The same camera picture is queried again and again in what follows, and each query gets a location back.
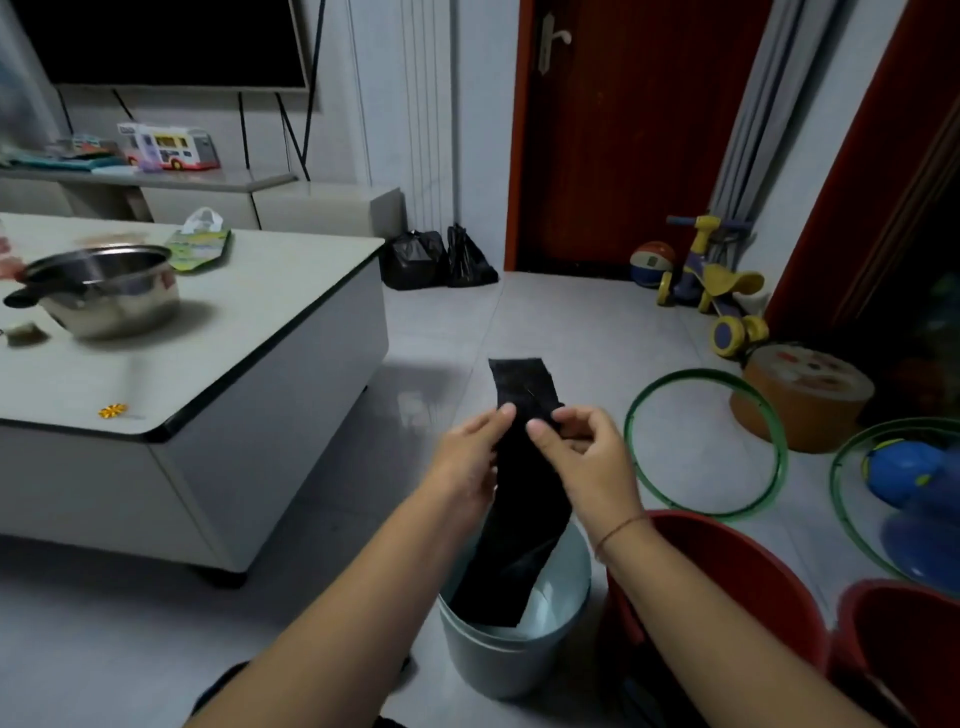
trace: forearm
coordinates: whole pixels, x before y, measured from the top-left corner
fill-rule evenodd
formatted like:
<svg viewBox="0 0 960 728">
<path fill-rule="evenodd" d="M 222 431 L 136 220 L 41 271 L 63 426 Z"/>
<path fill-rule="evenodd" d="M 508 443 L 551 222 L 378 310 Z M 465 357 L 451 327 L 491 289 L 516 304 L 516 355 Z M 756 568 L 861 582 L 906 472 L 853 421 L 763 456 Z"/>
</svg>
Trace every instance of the forearm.
<svg viewBox="0 0 960 728">
<path fill-rule="evenodd" d="M 419 488 L 189 728 L 368 728 L 468 534 Z"/>
<path fill-rule="evenodd" d="M 604 546 L 663 659 L 712 728 L 876 728 L 649 522 Z"/>
</svg>

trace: bracelet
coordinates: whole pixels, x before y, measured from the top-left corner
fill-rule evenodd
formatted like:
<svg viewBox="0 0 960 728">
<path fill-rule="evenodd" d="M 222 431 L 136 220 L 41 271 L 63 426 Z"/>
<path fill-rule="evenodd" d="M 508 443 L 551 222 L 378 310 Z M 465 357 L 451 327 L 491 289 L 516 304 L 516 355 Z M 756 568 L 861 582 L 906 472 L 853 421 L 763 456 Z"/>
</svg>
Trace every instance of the bracelet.
<svg viewBox="0 0 960 728">
<path fill-rule="evenodd" d="M 635 522 L 637 522 L 637 521 L 642 521 L 642 520 L 645 519 L 646 517 L 647 517 L 647 515 L 646 515 L 645 513 L 641 513 L 641 514 L 639 514 L 639 515 L 637 515 L 637 516 L 631 516 L 629 519 L 627 519 L 626 521 L 624 521 L 623 523 L 621 523 L 619 526 L 617 526 L 616 528 L 614 528 L 610 533 L 608 533 L 606 536 L 604 536 L 602 539 L 600 539 L 600 541 L 597 542 L 597 545 L 596 545 L 596 546 L 594 547 L 594 549 L 593 549 L 593 558 L 595 558 L 597 561 L 599 561 L 601 564 L 603 564 L 603 563 L 604 563 L 604 560 L 600 557 L 600 549 L 603 547 L 603 544 L 605 544 L 612 536 L 615 536 L 617 533 L 619 533 L 620 531 L 622 531 L 624 528 L 626 528 L 626 527 L 627 527 L 628 525 L 630 525 L 631 523 L 635 523 Z"/>
</svg>

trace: black fabric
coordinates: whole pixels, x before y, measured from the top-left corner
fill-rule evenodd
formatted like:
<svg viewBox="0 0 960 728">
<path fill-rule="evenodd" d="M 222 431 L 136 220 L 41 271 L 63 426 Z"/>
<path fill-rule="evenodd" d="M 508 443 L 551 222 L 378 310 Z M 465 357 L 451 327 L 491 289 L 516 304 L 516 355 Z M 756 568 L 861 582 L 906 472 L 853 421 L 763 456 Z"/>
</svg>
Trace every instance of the black fabric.
<svg viewBox="0 0 960 728">
<path fill-rule="evenodd" d="M 404 667 L 406 667 L 407 661 L 409 659 L 410 658 L 408 657 L 406 660 L 403 661 Z M 217 693 L 220 692 L 230 680 L 232 680 L 234 677 L 240 674 L 240 671 L 249 664 L 250 664 L 249 662 L 238 663 L 237 665 L 234 665 L 229 670 L 227 670 L 219 678 L 217 678 L 217 682 L 215 682 L 213 685 L 207 688 L 204 691 L 204 694 L 202 694 L 200 697 L 197 698 L 197 702 L 194 703 L 193 710 L 190 711 L 190 717 L 193 717 L 197 713 L 199 713 L 204 705 L 206 705 L 214 697 L 216 697 Z M 394 727 L 403 728 L 403 726 L 397 723 L 395 720 L 390 720 L 388 717 L 377 716 L 376 720 L 373 722 L 372 728 L 394 728 Z"/>
<path fill-rule="evenodd" d="M 534 418 L 554 424 L 561 403 L 541 359 L 491 359 L 490 368 L 497 406 L 513 402 L 516 419 L 497 446 L 496 498 L 450 609 L 474 624 L 516 627 L 570 520 L 560 477 L 526 433 Z"/>
<path fill-rule="evenodd" d="M 470 288 L 500 280 L 496 270 L 460 225 L 454 223 L 446 229 L 446 244 L 450 247 L 450 278 L 447 286 Z"/>
<path fill-rule="evenodd" d="M 380 251 L 380 278 L 397 291 L 446 284 L 450 261 L 438 232 L 405 232 Z"/>
</svg>

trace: toy bus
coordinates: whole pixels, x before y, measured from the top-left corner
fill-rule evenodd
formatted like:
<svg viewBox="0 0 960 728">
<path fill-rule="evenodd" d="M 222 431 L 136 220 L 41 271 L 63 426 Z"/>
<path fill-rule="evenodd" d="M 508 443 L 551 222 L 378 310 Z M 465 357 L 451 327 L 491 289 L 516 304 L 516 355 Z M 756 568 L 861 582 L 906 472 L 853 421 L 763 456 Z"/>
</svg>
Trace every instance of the toy bus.
<svg viewBox="0 0 960 728">
<path fill-rule="evenodd" d="M 158 164 L 163 169 L 216 169 L 220 166 L 210 134 L 190 127 L 160 127 L 150 124 L 117 124 L 117 131 L 129 142 L 124 155 L 129 164 L 144 167 Z"/>
</svg>

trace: wrist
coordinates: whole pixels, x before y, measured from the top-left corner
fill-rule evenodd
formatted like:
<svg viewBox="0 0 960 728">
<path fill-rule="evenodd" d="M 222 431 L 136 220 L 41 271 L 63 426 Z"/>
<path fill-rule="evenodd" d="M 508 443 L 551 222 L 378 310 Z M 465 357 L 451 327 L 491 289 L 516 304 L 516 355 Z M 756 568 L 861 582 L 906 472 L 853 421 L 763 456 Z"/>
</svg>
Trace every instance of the wrist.
<svg viewBox="0 0 960 728">
<path fill-rule="evenodd" d="M 637 556 L 638 552 L 655 548 L 663 537 L 654 527 L 650 518 L 644 514 L 643 518 L 628 522 L 619 528 L 597 548 L 597 558 L 611 569 L 621 562 L 624 556 Z"/>
</svg>

